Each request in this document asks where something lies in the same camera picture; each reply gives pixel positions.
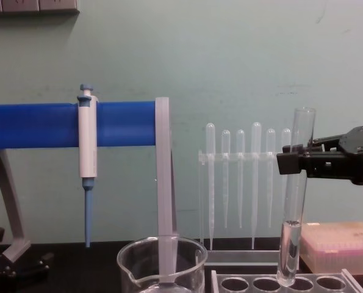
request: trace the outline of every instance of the clear acrylic stand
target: clear acrylic stand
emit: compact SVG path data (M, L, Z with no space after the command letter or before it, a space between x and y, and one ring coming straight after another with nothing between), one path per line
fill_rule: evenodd
M261 132L260 123L253 123L251 139L246 139L241 129L236 135L223 130L221 143L217 143L215 126L207 125L206 152L199 151L198 155L202 244L207 238L252 237L254 242L255 237L280 236L286 176L278 172L276 152L290 144L290 130L281 131L279 147L274 129L267 129L263 135ZM232 136L235 147L231 145ZM246 142L251 144L249 152L245 151L249 147ZM215 241L211 241L206 247L206 265L277 266L278 251L254 250L246 243L241 250L216 250Z

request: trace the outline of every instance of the pipette rack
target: pipette rack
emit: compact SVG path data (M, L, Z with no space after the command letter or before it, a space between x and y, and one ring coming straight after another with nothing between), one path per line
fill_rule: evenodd
M363 288L345 269L333 274L298 274L293 286L285 288L276 282L276 275L233 275L211 271L212 293L309 292L363 293Z
M241 129L232 135L235 137L232 140L233 133L223 130L220 149L215 147L215 144L220 145L215 140L215 126L212 123L207 125L206 151L198 153L202 244L209 237L252 237L254 240L255 236L261 237L256 230L263 227L269 231L269 235L263 237L280 236L287 177L278 172L276 153L282 146L290 144L290 130L281 131L281 141L279 138L276 146L275 130L267 129L261 139L261 129L260 123L253 123L250 140L245 139ZM246 151L249 146L245 147L245 142L251 144L250 151ZM277 250L260 251L254 247L250 250L246 243L242 250L215 250L215 241L206 248L209 250L207 266L277 266L278 263Z

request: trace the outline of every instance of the teal wall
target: teal wall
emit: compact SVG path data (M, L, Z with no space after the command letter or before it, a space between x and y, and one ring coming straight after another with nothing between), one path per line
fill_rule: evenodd
M81 0L77 17L0 19L0 103L75 103L82 82L101 101L170 97L179 231L195 237L207 122L249 137L253 122L280 132L310 106L316 137L363 125L363 1ZM29 237L82 241L77 150L9 156ZM93 240L156 234L154 149L98 156ZM363 187L310 180L306 220L363 220Z

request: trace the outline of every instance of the pipette stand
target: pipette stand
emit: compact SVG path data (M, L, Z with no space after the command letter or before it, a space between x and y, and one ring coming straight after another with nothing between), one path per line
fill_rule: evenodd
M157 162L158 235L177 235L174 176L171 156L171 130L168 98L148 102L97 103L97 146L155 146ZM77 104L0 105L0 188L4 199L13 242L3 252L6 264L14 262L30 247L24 235L18 197L6 149L69 148L79 146ZM4 230L0 228L0 241ZM175 270L174 245L160 243L160 271ZM35 267L42 273L49 269L52 256L46 255ZM0 276L15 271L0 266Z
M212 123L207 124L207 128L209 126L211 130L215 129L215 126ZM198 154L200 242L203 244L204 239L208 238L209 233L207 231L212 231L209 226L213 223L215 223L213 238L246 238L252 235L252 238L254 239L256 236L257 219L257 209L254 211L254 207L258 206L258 201L261 201L264 204L268 203L269 207L267 208L267 211L270 213L272 198L275 199L275 206L277 209L282 206L282 197L286 190L282 186L283 184L286 184L286 182L282 180L281 175L277 171L275 130L271 128L267 130L266 136L263 136L266 137L265 145L263 145L263 147L261 147L262 139L260 123L253 123L251 139L245 139L245 133L240 129L236 132L236 135L233 135L233 140L231 140L230 131L223 130L222 149L218 151L219 148L213 146L218 140L215 141L215 134L207 134L207 128L206 149L216 149L216 153L208 154L199 151ZM288 133L290 133L289 129L283 129L282 145L289 143L287 141L289 136ZM245 151L245 141L251 142L251 152ZM236 145L230 146L231 142L236 142ZM219 170L219 172L209 172L210 161L211 168L213 168L214 165L214 169ZM229 170L237 170L237 174L231 172L229 175ZM266 176L258 178L259 170L262 170L262 173L266 171ZM259 186L262 186L261 183L266 183L266 190L264 188L258 189ZM214 194L215 200L210 199L212 194ZM235 207L234 201L236 202L237 209L233 209L233 212L228 212L227 209L231 201L233 201L233 208ZM225 211L223 212L224 218L215 215L216 212L223 209L222 206L225 207ZM253 214L246 214L244 211L245 206L252 206ZM270 214L266 217L264 216L264 221L266 220L268 220L267 228L271 228L272 221ZM250 226L252 231L251 235L240 234L247 231ZM237 231L237 229L239 229L240 232L234 234L234 231ZM278 251L255 250L253 248L250 250L250 247L247 247L246 243L244 250L215 250L214 241L212 249L208 249L206 266L223 265L276 267L278 265Z
M263 164L267 162L268 159L271 159L271 156L275 156L276 153L259 153L259 163ZM253 160L253 153L243 153L243 161L251 162ZM204 184L204 172L207 162L208 156L203 152L199 152L199 202L201 203L200 209L200 242L203 244L204 238L206 238L206 234L204 233L204 226L206 226L207 221L207 212L205 212L206 208L203 205L204 197L207 197L207 188ZM234 164L239 161L238 153L229 153L227 160L230 164ZM215 154L215 163L223 162L222 154ZM244 216L244 223L249 223L249 218L246 219ZM213 250L208 250L208 259L206 262L206 266L273 266L276 267L278 265L278 253L277 250L215 250L215 246Z

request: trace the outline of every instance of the transfer pipette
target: transfer pipette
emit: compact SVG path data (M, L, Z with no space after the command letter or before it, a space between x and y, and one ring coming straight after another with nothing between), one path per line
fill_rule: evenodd
M271 228L272 196L273 196L273 160L275 159L275 130L267 130L266 152L267 152L267 201L268 201L268 226Z
M240 228L242 228L242 200L243 200L243 154L245 153L245 133L242 129L237 131L235 137L236 152L238 154L238 182L237 182L237 199L238 199L238 218Z
M214 198L215 125L212 123L208 123L206 126L206 152L208 158L209 234L210 234L210 250L212 250L212 239L214 238L214 220L215 220L215 198Z
M252 249L257 229L257 210L259 207L259 154L261 152L261 124L252 125L251 152L253 156L253 180L252 180Z
M225 228L228 227L229 207L229 154L230 154L230 131L222 131L222 156L223 156L223 214L225 216Z
M285 128L281 132L281 146L291 144L291 130ZM281 197L282 197L282 206L284 208L284 200L286 199L286 187L287 187L287 177L288 175L281 176Z

